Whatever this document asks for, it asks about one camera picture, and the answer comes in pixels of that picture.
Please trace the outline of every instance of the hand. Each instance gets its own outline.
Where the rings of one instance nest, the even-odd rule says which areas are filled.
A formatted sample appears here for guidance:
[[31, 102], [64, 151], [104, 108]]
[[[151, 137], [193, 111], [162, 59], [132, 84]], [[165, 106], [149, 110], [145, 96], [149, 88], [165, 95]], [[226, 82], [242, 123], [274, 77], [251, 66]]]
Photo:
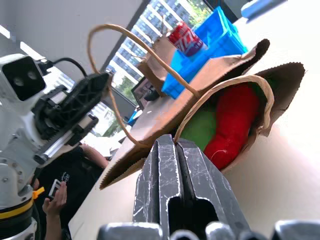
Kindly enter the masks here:
[[86, 143], [83, 143], [83, 144], [81, 144], [80, 145], [80, 148], [82, 148], [83, 149], [83, 151], [85, 151], [85, 150], [87, 150], [87, 149], [90, 149], [91, 148], [91, 146], [89, 146], [88, 144], [86, 144]]
[[50, 201], [49, 198], [44, 200], [42, 209], [47, 217], [59, 216], [61, 209], [67, 202], [67, 185], [63, 181], [60, 185], [60, 189], [56, 191], [54, 199]]

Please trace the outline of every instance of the white table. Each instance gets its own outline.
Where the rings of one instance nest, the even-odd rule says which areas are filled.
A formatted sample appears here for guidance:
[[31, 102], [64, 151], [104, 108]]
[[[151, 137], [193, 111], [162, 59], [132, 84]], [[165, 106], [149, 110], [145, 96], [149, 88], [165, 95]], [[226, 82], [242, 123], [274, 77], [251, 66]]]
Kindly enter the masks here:
[[[271, 42], [251, 73], [288, 62], [302, 62], [307, 71], [270, 136], [259, 136], [225, 174], [249, 225], [266, 236], [281, 219], [320, 219], [320, 41], [312, 20], [320, 13], [316, 1], [307, 2], [290, 0], [249, 23], [241, 18], [235, 24], [249, 49], [263, 38]], [[95, 239], [102, 224], [130, 222], [137, 176], [99, 190], [101, 177], [69, 223], [72, 239]]]

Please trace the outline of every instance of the tree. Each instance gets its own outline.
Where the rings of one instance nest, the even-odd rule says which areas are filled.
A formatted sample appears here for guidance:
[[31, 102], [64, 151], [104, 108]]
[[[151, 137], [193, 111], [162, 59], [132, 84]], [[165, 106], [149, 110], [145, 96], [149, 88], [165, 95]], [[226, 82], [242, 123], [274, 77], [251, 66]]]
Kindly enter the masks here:
[[117, 119], [113, 119], [109, 128], [103, 134], [103, 137], [113, 137], [116, 133], [119, 133], [122, 130], [121, 126], [119, 125]]
[[200, 5], [199, 0], [188, 0], [188, 3], [193, 9], [193, 14], [191, 14], [189, 19], [193, 26], [203, 23], [211, 14], [211, 10], [208, 8], [208, 6], [205, 4]]
[[134, 95], [131, 92], [131, 89], [135, 86], [135, 84], [126, 76], [122, 78], [122, 83], [116, 87], [118, 91], [120, 91], [124, 96], [126, 96], [131, 102], [137, 104], [137, 101]]

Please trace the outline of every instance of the red plush toy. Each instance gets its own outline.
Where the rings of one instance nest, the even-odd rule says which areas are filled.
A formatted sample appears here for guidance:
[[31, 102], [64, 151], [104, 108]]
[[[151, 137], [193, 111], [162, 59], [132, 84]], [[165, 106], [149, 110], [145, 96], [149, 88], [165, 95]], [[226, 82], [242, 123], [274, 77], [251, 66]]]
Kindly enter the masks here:
[[248, 83], [224, 90], [216, 108], [216, 134], [204, 154], [219, 169], [225, 168], [239, 154], [259, 111], [259, 98]]

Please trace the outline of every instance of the green plush toy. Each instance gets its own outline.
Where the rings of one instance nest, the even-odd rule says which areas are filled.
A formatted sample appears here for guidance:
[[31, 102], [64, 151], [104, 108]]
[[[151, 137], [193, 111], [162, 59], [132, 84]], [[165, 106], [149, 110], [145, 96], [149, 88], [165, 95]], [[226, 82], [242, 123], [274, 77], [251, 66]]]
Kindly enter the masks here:
[[216, 116], [213, 107], [201, 107], [190, 119], [180, 136], [194, 142], [201, 151], [204, 151], [207, 144], [216, 134]]

